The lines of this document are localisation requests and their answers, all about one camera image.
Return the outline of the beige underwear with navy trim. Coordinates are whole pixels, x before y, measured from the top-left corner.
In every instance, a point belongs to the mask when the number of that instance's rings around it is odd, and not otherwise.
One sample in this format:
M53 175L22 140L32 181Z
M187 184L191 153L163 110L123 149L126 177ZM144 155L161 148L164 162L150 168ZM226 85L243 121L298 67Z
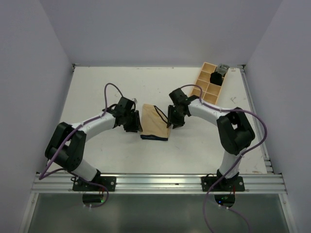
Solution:
M140 134L143 140L168 141L170 128L167 128L168 117L156 105L143 104Z

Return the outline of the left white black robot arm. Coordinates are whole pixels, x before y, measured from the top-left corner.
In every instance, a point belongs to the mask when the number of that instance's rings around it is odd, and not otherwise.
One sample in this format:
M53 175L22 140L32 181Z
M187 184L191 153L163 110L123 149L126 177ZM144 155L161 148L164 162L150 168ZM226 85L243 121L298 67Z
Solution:
M56 163L65 171L83 179L89 190L97 190L101 178L99 171L83 158L85 145L91 138L118 126L123 126L126 132L141 132L139 111L122 113L109 109L81 123L59 123L45 150L45 157L50 161L47 166Z

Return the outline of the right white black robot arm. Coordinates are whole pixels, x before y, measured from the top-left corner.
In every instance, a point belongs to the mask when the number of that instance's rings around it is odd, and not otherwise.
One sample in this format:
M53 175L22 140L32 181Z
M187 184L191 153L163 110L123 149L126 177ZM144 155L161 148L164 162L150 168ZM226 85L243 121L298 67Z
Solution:
M187 99L168 106L167 127L184 126L186 116L201 118L217 127L224 156L217 170L216 184L219 189L228 190L239 175L242 153L255 139L255 133L245 112L239 107L231 110L203 100Z

